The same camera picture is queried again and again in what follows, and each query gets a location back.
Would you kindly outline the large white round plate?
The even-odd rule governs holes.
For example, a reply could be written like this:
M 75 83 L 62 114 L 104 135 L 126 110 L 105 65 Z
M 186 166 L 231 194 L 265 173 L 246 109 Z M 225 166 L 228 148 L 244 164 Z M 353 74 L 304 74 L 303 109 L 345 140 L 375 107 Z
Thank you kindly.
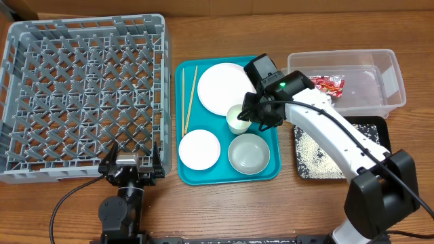
M 256 90 L 242 66 L 227 62 L 208 68 L 199 79 L 197 92 L 206 109 L 225 117 L 232 106 L 243 103 L 246 93 L 255 94 Z

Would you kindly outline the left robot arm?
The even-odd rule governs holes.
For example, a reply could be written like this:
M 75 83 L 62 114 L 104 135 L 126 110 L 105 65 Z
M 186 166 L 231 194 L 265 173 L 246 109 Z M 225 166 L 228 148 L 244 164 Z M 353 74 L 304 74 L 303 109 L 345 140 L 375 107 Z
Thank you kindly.
M 99 242 L 153 243 L 150 234 L 140 229 L 140 223 L 144 187 L 154 186 L 158 178 L 165 177 L 158 146 L 152 146 L 151 168 L 143 171 L 137 153 L 119 152 L 118 144 L 114 144 L 101 160 L 98 172 L 118 188 L 116 196 L 106 198 L 99 206 L 98 217 L 102 222 Z

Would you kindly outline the right wooden chopstick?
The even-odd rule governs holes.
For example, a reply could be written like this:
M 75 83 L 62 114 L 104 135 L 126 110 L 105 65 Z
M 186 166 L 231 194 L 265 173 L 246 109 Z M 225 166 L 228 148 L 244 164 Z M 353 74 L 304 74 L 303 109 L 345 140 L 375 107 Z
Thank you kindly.
M 192 110 L 192 106 L 193 106 L 193 100 L 194 100 L 194 95 L 195 95 L 195 88 L 196 88 L 196 83 L 197 83 L 197 73 L 198 73 L 198 66 L 195 67 L 195 74 L 193 77 L 193 85 L 191 88 L 191 96 L 190 96 L 190 100 L 189 100 L 189 107 L 188 107 L 188 111 L 187 111 L 187 117 L 186 117 L 186 123 L 185 123 L 185 128 L 184 128 L 184 134 L 188 133 L 188 129 L 189 129 L 189 121 L 190 121 L 190 117 L 191 117 L 191 110 Z

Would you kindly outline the pink small bowl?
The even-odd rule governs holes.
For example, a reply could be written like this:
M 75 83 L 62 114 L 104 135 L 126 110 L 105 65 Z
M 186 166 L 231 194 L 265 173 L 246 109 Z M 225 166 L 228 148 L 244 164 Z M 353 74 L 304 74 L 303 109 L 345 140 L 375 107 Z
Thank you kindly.
M 218 138 L 210 131 L 196 129 L 187 133 L 180 141 L 178 155 L 189 169 L 201 171 L 212 167 L 220 157 Z

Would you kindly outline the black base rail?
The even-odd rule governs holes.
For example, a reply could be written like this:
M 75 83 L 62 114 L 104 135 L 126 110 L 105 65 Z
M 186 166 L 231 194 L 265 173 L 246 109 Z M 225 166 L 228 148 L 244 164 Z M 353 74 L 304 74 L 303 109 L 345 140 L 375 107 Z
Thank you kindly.
M 101 243 L 150 243 L 150 244 L 332 244 L 334 241 L 329 235 L 298 235 L 286 238 L 261 239 L 183 239 L 179 237 L 152 238 L 142 237 L 126 241 L 90 241 L 90 244 Z

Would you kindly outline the grey plastic dish rack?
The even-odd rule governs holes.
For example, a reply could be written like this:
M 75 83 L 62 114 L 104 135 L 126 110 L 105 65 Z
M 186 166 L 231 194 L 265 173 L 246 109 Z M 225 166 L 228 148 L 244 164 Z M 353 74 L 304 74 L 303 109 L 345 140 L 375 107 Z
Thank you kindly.
M 1 181 L 98 176 L 114 143 L 172 169 L 171 38 L 159 14 L 13 23 L 1 61 Z

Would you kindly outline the clear plastic waste bin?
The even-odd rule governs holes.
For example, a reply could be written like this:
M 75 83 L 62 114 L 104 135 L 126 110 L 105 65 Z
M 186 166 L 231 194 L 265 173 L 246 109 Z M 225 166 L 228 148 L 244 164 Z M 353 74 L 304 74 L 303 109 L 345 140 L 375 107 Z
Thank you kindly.
M 285 72 L 306 76 L 342 76 L 342 96 L 333 97 L 343 116 L 379 116 L 406 104 L 406 91 L 395 53 L 390 49 L 298 52 L 288 56 Z

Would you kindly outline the grey ceramic bowl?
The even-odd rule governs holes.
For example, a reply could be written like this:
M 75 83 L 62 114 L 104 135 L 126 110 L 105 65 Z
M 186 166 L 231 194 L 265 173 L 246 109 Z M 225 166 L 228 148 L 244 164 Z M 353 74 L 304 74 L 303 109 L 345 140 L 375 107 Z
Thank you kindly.
M 228 149 L 231 166 L 241 174 L 254 175 L 269 164 L 271 153 L 268 144 L 256 134 L 237 136 Z

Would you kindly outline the red snack wrapper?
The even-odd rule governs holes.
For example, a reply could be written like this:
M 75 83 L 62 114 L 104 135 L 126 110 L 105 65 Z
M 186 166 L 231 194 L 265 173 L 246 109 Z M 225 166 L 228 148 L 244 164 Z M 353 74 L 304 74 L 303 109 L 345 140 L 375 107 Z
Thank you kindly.
M 333 96 L 335 98 L 340 98 L 342 96 L 344 87 L 344 76 L 343 75 L 332 75 L 332 76 L 308 76 L 308 78 L 314 83 L 315 87 L 321 92 Z

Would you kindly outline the teal plastic serving tray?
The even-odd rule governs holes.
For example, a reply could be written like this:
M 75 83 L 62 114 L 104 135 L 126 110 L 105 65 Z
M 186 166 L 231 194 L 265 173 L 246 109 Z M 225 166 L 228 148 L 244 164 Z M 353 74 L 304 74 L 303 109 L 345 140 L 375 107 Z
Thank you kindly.
M 185 108 L 189 107 L 191 88 L 195 67 L 198 66 L 197 76 L 202 74 L 211 66 L 219 63 L 234 63 L 245 66 L 253 56 L 237 56 L 224 58 L 211 58 L 202 60 L 187 60 L 178 65 L 175 72 L 175 103 L 176 103 L 176 143 L 181 141 L 182 129 L 182 69 L 185 69 Z M 267 167 L 255 175 L 245 175 L 236 171 L 229 163 L 228 149 L 230 143 L 235 139 L 235 135 L 230 132 L 226 119 L 223 116 L 215 115 L 206 109 L 197 94 L 194 95 L 191 117 L 189 121 L 189 131 L 195 129 L 204 129 L 212 132 L 219 140 L 221 153 L 217 162 L 206 170 L 193 170 L 185 166 L 182 161 L 178 160 L 178 175 L 180 179 L 189 185 L 199 186 L 208 184 L 224 184 L 235 182 L 252 182 L 259 180 L 272 180 L 281 171 L 281 155 L 279 148 L 279 138 L 277 129 L 274 127 L 264 132 L 258 130 L 258 124 L 253 124 L 247 132 L 260 136 L 268 144 L 271 158 Z

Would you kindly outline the white paper cup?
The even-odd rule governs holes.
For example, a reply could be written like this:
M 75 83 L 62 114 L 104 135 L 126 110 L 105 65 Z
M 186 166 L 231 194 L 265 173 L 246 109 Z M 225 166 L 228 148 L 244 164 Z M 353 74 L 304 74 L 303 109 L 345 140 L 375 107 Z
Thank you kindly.
M 226 122 L 228 123 L 228 127 L 230 131 L 235 135 L 245 133 L 252 124 L 250 121 L 242 121 L 237 118 L 241 111 L 242 105 L 237 104 L 230 107 L 226 114 Z

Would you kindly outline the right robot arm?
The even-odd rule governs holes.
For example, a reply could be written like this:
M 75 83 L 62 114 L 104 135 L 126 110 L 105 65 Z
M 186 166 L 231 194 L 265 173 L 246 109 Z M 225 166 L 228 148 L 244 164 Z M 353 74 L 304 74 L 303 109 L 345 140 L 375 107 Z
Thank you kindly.
M 374 243 L 394 234 L 392 226 L 423 207 L 414 159 L 391 153 L 336 112 L 313 82 L 299 71 L 248 71 L 256 93 L 247 93 L 238 118 L 259 123 L 261 131 L 287 120 L 301 128 L 333 158 L 349 183 L 345 221 L 325 243 Z

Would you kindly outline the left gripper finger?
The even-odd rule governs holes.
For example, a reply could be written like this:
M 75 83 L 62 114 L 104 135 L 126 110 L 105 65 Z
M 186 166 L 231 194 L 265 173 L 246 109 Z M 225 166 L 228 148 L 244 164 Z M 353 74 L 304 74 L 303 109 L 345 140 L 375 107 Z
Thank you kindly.
M 152 167 L 154 176 L 165 175 L 165 170 L 159 156 L 159 147 L 156 142 L 153 143 Z
M 101 160 L 98 166 L 100 174 L 107 174 L 112 165 L 115 164 L 118 155 L 118 143 L 114 143 L 108 154 Z

